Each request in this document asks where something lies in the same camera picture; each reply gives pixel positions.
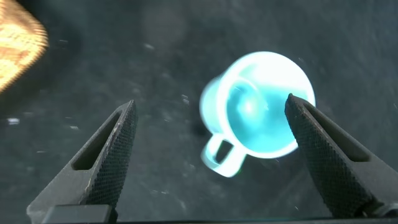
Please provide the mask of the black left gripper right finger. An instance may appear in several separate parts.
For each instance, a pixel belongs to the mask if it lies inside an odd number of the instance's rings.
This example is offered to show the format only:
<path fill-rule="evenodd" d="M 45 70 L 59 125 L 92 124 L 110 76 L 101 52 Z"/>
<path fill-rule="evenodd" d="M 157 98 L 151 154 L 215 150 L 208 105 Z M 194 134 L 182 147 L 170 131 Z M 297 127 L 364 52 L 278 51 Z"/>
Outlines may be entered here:
<path fill-rule="evenodd" d="M 313 182 L 334 217 L 397 217 L 393 168 L 302 98 L 290 94 L 285 115 Z"/>

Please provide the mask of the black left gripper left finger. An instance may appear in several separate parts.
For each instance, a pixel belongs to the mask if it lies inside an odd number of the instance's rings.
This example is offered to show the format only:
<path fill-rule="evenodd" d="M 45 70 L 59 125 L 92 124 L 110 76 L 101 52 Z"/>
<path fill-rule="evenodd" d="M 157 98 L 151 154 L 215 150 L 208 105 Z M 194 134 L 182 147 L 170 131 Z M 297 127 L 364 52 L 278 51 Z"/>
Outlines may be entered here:
<path fill-rule="evenodd" d="M 31 222 L 116 223 L 136 128 L 131 100 L 113 111 L 28 205 Z"/>

